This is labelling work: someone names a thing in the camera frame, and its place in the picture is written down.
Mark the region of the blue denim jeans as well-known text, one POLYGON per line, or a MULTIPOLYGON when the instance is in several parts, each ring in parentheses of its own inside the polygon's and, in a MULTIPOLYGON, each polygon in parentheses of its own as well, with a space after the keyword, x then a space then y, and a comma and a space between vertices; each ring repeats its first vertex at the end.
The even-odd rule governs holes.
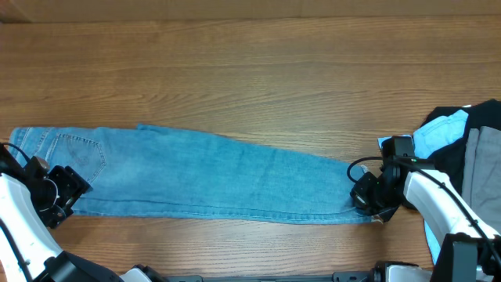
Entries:
POLYGON ((205 132, 139 125, 15 128, 13 156, 70 166, 90 185, 78 215, 359 224, 347 163, 205 132))

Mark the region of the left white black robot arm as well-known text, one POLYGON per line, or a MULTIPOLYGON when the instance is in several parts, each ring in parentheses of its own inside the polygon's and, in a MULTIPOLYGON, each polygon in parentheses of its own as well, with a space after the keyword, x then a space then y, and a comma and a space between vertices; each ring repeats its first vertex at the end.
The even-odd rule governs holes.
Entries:
POLYGON ((23 155, 24 166, 1 145, 1 263, 9 281, 119 282, 112 270, 64 251, 50 229, 91 189, 71 167, 23 155))

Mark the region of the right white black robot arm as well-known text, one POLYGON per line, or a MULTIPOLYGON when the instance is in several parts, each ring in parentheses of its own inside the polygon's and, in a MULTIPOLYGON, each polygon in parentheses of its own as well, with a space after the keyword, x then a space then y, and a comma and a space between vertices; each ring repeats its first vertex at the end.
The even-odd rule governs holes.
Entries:
POLYGON ((429 225, 440 252, 431 271, 406 262, 378 262, 369 281, 498 281, 500 235, 466 204, 447 174, 414 154, 411 138, 392 136, 382 143, 380 176, 355 180, 350 195, 363 214, 387 222, 412 205, 429 225))

